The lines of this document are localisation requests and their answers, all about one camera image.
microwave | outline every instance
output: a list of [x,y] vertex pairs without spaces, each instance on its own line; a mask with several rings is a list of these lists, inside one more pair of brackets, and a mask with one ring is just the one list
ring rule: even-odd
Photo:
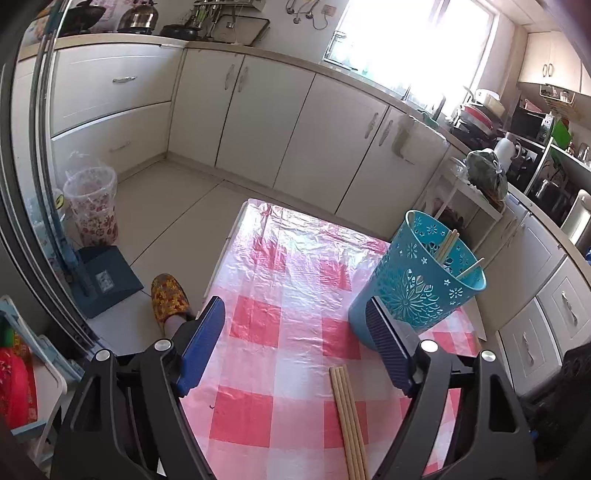
[[516,107],[509,131],[515,135],[546,146],[554,128],[554,116],[551,113],[530,112]]

floral slipper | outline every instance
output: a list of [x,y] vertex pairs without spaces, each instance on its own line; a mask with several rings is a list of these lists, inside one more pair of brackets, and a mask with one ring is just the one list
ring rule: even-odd
[[152,281],[152,308],[163,334],[164,324],[172,315],[180,315],[187,320],[195,319],[183,288],[168,273],[160,274]]

tiled floor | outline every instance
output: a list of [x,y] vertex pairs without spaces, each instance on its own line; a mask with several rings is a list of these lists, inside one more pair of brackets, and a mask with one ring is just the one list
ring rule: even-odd
[[[150,286],[164,272],[178,278],[199,308],[240,208],[253,197],[269,200],[170,161],[122,181],[116,196],[117,246],[144,291],[89,320],[90,326],[119,355],[147,348],[161,336]],[[75,230],[66,229],[73,237]]]

kitchen cabinet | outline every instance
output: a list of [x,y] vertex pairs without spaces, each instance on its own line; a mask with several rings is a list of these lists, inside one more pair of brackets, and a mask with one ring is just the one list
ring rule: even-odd
[[562,355],[591,339],[591,292],[567,258],[537,295]]
[[583,74],[581,78],[581,93],[583,95],[591,96],[591,76],[585,67],[582,67]]
[[371,95],[317,75],[274,188],[335,213],[386,109]]
[[506,325],[539,292],[564,255],[544,225],[527,214],[484,270],[486,289],[476,298],[484,325],[491,331]]
[[182,48],[98,44],[56,53],[51,135],[112,113],[172,99]]
[[536,299],[511,319],[500,334],[518,395],[533,393],[559,372],[561,356]]
[[174,101],[168,149],[214,166],[244,55],[188,50]]
[[113,167],[117,173],[166,151],[170,102],[116,113],[68,130],[51,139],[57,184],[63,187],[66,171],[75,170],[78,151]]
[[246,57],[216,167],[272,187],[313,79],[308,70]]
[[552,45],[552,32],[530,33],[527,35],[527,46],[521,73],[520,82],[545,83],[550,63],[550,48]]
[[336,214],[390,239],[412,209],[446,153],[447,144],[425,152],[421,164],[399,157],[392,145],[407,114],[390,107]]
[[519,81],[580,92],[581,68],[579,56],[563,33],[530,33]]

pink checkered tablecloth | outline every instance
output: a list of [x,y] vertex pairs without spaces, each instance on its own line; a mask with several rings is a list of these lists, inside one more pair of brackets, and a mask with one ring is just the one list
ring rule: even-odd
[[[249,200],[207,298],[226,324],[198,387],[182,400],[219,480],[345,480],[329,367],[346,364],[373,475],[410,400],[376,352],[359,343],[347,310],[388,244],[286,208]],[[421,335],[476,355],[461,309]],[[443,465],[459,391],[451,391],[427,472]]]

